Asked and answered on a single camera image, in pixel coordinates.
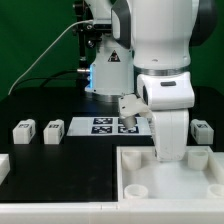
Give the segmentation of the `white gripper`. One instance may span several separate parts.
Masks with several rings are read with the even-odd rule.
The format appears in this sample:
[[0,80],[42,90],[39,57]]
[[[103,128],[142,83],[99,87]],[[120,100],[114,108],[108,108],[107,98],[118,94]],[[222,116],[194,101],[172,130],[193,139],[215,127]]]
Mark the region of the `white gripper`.
[[186,152],[188,109],[195,96],[190,74],[137,77],[137,92],[118,99],[119,118],[127,130],[136,125],[135,116],[151,119],[150,128],[159,161],[181,160]]

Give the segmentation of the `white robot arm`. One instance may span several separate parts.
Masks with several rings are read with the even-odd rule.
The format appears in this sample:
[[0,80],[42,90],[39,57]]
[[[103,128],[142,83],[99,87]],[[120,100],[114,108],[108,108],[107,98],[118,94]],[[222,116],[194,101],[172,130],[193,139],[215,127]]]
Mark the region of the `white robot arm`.
[[85,91],[118,99],[127,128],[149,120],[156,157],[178,161],[186,150],[195,95],[189,48],[205,42],[217,23],[215,0],[84,0],[102,39]]

